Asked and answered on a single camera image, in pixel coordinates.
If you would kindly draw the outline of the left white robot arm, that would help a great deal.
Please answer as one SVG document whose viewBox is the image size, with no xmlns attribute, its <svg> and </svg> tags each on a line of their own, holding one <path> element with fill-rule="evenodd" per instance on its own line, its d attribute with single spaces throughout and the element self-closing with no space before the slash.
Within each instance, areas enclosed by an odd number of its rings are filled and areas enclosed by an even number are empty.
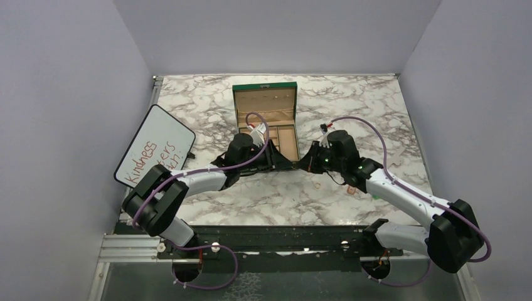
<svg viewBox="0 0 532 301">
<path fill-rule="evenodd" d="M 187 258 L 196 252 L 197 241 L 192 227 L 177 216 L 185 198 L 226 190 L 240 178 L 258 172 L 288 171 L 294 166 L 272 140 L 260 147 L 251 135 L 240 133 L 206 168 L 170 171 L 161 164 L 153 166 L 124 199 L 122 209 L 134 226 L 151 237 L 171 241 L 175 252 Z"/>
</svg>

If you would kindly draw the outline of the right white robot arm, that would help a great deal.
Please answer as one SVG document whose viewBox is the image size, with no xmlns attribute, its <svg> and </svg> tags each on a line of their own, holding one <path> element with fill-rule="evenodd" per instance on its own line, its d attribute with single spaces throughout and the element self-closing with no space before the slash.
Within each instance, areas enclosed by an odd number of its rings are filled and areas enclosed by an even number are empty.
<svg viewBox="0 0 532 301">
<path fill-rule="evenodd" d="M 392 204 L 418 222 L 416 226 L 375 222 L 362 238 L 362 247 L 370 255 L 385 248 L 411 251 L 456 273 L 487 245 L 469 203 L 449 202 L 400 182 L 379 162 L 360 156 L 345 130 L 314 141 L 296 167 L 313 174 L 337 172 L 347 185 Z"/>
</svg>

